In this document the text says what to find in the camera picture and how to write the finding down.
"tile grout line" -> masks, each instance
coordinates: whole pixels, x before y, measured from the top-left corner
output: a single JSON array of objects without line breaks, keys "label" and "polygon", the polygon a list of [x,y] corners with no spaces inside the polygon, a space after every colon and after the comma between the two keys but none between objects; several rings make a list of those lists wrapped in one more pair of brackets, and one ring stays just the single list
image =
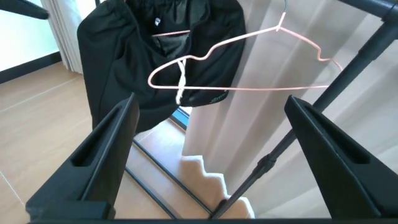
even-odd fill
[{"label": "tile grout line", "polygon": [[44,93],[48,93],[48,92],[50,92],[50,91],[52,91],[52,90],[54,90],[54,89],[56,89],[56,88],[58,88],[58,87],[61,87],[61,86],[63,86],[63,85],[66,85],[66,84],[68,84],[68,83],[70,83],[70,82],[72,82],[72,81],[74,81],[74,80],[76,80],[76,79],[78,79],[78,78],[80,78],[80,77],[75,77],[75,78],[73,78],[73,79],[71,79],[71,80],[69,80],[69,81],[67,81],[67,82],[64,82],[64,83],[59,84],[59,85],[57,85],[57,86],[55,86],[55,87],[49,88],[48,90],[45,90],[45,91],[42,92],[42,93],[39,93],[39,94],[37,94],[37,95],[34,95],[34,96],[32,96],[32,97],[30,97],[30,98],[28,98],[28,99],[26,99],[26,100],[23,100],[23,101],[21,101],[21,102],[19,102],[19,103],[16,103],[16,104],[14,104],[14,105],[12,105],[12,106],[6,108],[6,109],[1,110],[0,113],[5,112],[5,111],[7,111],[7,110],[9,110],[9,109],[11,109],[11,108],[14,108],[14,107],[16,107],[16,106],[18,106],[18,105],[20,105],[20,104],[23,104],[23,103],[25,103],[26,101],[31,100],[31,99],[33,99],[33,98],[35,98],[35,97],[38,97],[38,96],[40,96],[40,95],[43,95]]},{"label": "tile grout line", "polygon": [[7,182],[8,186],[11,188],[11,190],[14,192],[14,195],[17,196],[17,198],[19,199],[20,203],[25,206],[25,203],[22,201],[22,199],[19,197],[19,195],[17,194],[17,192],[14,190],[14,188],[11,186],[10,182],[8,182],[6,176],[0,171],[1,176],[3,177],[3,179]]}]

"black pole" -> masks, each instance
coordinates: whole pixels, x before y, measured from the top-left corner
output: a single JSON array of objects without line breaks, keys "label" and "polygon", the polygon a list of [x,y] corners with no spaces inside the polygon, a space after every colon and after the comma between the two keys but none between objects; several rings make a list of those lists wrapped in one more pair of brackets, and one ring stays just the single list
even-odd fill
[{"label": "black pole", "polygon": [[[314,107],[319,111],[326,109],[330,103],[375,59],[380,56],[392,43],[398,39],[398,22],[387,21],[373,34],[366,44],[358,52],[357,56],[349,65],[338,75],[333,83],[314,103]],[[232,194],[228,200],[220,202],[211,219],[221,217],[240,196],[252,186],[255,181],[268,172],[275,164],[277,158],[294,142],[296,139],[293,130],[290,130],[281,142],[272,150],[270,154],[263,157],[253,170],[252,174],[243,182],[239,189]]]}]

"black fabric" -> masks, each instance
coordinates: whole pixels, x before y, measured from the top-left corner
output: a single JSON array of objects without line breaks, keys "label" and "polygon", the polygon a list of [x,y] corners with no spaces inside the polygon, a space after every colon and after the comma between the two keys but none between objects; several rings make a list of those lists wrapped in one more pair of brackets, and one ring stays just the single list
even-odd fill
[{"label": "black fabric", "polygon": [[[152,37],[191,30],[189,34]],[[137,132],[153,128],[179,107],[177,90],[147,84],[157,67],[184,55],[204,56],[226,39],[246,33],[243,10],[236,0],[107,0],[78,28],[88,102],[95,127],[134,92],[140,102]],[[205,61],[187,60],[187,86],[230,86],[238,69],[244,40],[216,49]],[[156,85],[178,85],[177,64],[160,71]],[[185,90],[182,106],[203,106],[225,99],[228,92]]]}]

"black baseboard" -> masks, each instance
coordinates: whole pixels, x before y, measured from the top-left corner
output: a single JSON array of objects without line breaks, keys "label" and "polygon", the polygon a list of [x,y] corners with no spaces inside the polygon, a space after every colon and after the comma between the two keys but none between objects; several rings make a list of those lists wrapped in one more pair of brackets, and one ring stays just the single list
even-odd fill
[{"label": "black baseboard", "polygon": [[45,68],[57,62],[60,62],[61,60],[62,59],[60,52],[55,52],[47,56],[35,59],[33,61],[23,63],[22,65],[8,68],[7,70],[0,72],[0,84]]}]

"curtain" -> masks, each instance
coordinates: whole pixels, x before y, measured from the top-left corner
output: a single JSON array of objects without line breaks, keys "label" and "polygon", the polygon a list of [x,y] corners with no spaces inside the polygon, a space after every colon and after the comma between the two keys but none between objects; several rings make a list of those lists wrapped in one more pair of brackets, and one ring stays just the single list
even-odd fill
[{"label": "curtain", "polygon": [[[248,32],[275,26],[284,1],[239,0]],[[283,26],[314,40],[322,57],[347,66],[382,24],[379,18],[338,1],[288,1]],[[283,32],[248,39],[234,86],[277,88],[331,83],[333,63],[317,62],[317,51]],[[398,42],[324,111],[352,138],[398,172]],[[310,103],[324,90],[231,92],[223,102],[195,108],[184,156],[202,155],[205,170],[224,175],[232,194],[291,129],[284,113],[289,95]],[[245,194],[256,218],[330,217],[297,141]]]},{"label": "curtain", "polygon": [[76,0],[41,0],[50,13],[50,27],[60,49],[62,62],[68,70],[83,73],[77,41],[77,28],[81,22]]}]

